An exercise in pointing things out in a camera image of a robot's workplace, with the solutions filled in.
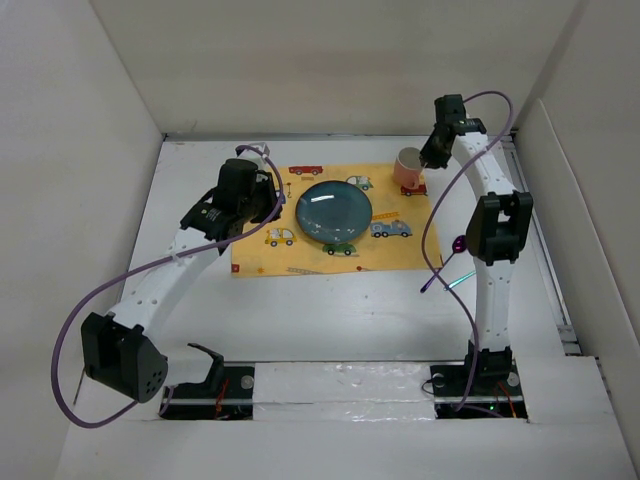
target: white panel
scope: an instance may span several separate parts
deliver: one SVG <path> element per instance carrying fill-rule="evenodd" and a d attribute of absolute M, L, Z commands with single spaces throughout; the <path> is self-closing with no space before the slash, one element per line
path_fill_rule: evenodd
<path fill-rule="evenodd" d="M 137 422 L 73 429 L 56 480 L 635 480 L 615 422 Z"/>
<path fill-rule="evenodd" d="M 543 101 L 640 337 L 638 18 L 637 0 L 592 0 Z"/>
<path fill-rule="evenodd" d="M 128 264 L 161 137 L 86 0 L 0 1 L 0 45 L 0 476 L 50 479 L 68 430 L 51 349 Z"/>
<path fill-rule="evenodd" d="M 430 422 L 435 420 L 433 401 L 271 403 L 254 405 L 259 422 Z"/>
<path fill-rule="evenodd" d="M 418 387 L 429 378 L 426 363 L 260 363 L 253 399 L 258 403 L 424 402 Z"/>
<path fill-rule="evenodd" d="M 580 190 L 541 101 L 532 106 L 517 146 L 578 338 L 600 357 L 637 465 L 640 347 L 585 205 L 589 192 Z"/>
<path fill-rule="evenodd" d="M 426 133 L 433 100 L 519 108 L 575 0 L 92 0 L 165 132 Z M 504 106 L 476 110 L 497 133 Z"/>
<path fill-rule="evenodd" d="M 518 137 L 584 351 L 640 471 L 640 2 L 590 0 Z"/>
<path fill-rule="evenodd" d="M 593 357 L 523 358 L 518 373 L 532 423 L 602 423 L 614 418 Z"/>

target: cup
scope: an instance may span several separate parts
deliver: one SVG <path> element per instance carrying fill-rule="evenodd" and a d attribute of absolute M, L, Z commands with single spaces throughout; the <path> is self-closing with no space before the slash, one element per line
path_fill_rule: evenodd
<path fill-rule="evenodd" d="M 420 150 L 407 147 L 400 150 L 393 166 L 393 180 L 404 188 L 415 190 L 420 186 Z"/>

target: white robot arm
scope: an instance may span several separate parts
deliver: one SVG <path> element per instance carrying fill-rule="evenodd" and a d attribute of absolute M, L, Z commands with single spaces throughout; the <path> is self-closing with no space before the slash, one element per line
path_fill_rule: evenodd
<path fill-rule="evenodd" d="M 478 201 L 465 234 L 476 267 L 478 344 L 474 345 L 472 335 L 464 376 L 471 373 L 471 359 L 477 351 L 474 385 L 484 383 L 493 388 L 496 382 L 506 380 L 512 369 L 509 287 L 515 262 L 526 243 L 533 199 L 527 192 L 518 192 L 505 177 L 487 149 L 489 139 L 482 121 L 467 117 L 461 95 L 445 95 L 435 101 L 435 106 L 436 124 L 420 152 L 421 163 L 426 168 L 446 168 L 451 156 L 455 157 L 466 168 Z M 469 164 L 474 157 L 477 160 Z"/>
<path fill-rule="evenodd" d="M 165 256 L 174 260 L 151 270 L 131 294 L 107 315 L 91 313 L 81 328 L 85 372 L 94 380 L 144 403 L 166 382 L 215 382 L 213 367 L 191 371 L 188 364 L 169 364 L 155 347 L 162 326 L 198 276 L 224 249 L 197 255 L 188 250 L 211 245 L 242 233 L 247 222 L 263 222 L 276 208 L 273 178 L 264 162 L 248 151 L 227 160 L 218 186 L 200 199 L 180 222 Z M 222 363 L 222 356 L 189 344 Z"/>
<path fill-rule="evenodd" d="M 482 133 L 467 133 L 456 137 L 451 153 L 465 165 L 474 155 L 483 150 L 489 139 Z M 494 193 L 511 196 L 516 188 L 505 177 L 491 151 L 486 152 L 465 172 L 476 199 Z M 509 286 L 515 264 L 500 260 L 489 266 L 478 257 L 473 259 L 476 267 L 476 326 L 478 347 L 490 352 L 501 352 L 509 347 L 508 313 Z"/>

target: orange cable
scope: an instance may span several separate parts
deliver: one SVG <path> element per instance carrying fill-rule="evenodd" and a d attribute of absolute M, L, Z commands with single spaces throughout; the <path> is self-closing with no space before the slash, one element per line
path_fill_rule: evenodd
<path fill-rule="evenodd" d="M 222 405 L 220 405 L 220 402 L 222 402 L 222 400 L 224 400 L 224 395 L 225 395 L 225 393 L 227 393 L 227 387 L 228 386 L 229 386 L 229 379 L 227 378 L 224 381 L 224 384 L 222 385 L 222 391 L 220 392 L 220 395 L 218 395 L 218 398 L 216 398 L 216 413 L 213 416 L 214 420 L 216 418 L 218 418 L 218 415 L 222 411 Z"/>
<path fill-rule="evenodd" d="M 513 416 L 513 418 L 518 418 L 518 416 L 516 415 L 516 409 L 514 408 L 513 402 L 511 401 L 511 395 L 509 395 L 509 391 L 504 387 L 504 385 L 502 385 L 502 382 L 498 382 L 498 386 L 500 387 L 500 390 L 502 390 L 504 394 L 507 396 L 507 400 L 509 400 L 509 406 L 511 407 L 511 415 Z"/>

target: green car print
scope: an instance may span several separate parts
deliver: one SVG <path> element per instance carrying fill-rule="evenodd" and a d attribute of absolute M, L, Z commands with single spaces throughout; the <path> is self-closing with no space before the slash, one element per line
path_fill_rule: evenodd
<path fill-rule="evenodd" d="M 366 190 L 369 190 L 370 188 L 373 188 L 373 185 L 371 184 L 371 180 L 369 180 L 369 177 L 364 175 L 353 175 L 347 178 L 345 181 L 351 185 L 355 185 L 361 190 L 366 191 Z"/>
<path fill-rule="evenodd" d="M 356 247 L 350 243 L 341 243 L 340 245 L 325 245 L 322 247 L 322 251 L 329 255 L 344 255 L 348 257 L 352 253 L 356 253 Z"/>

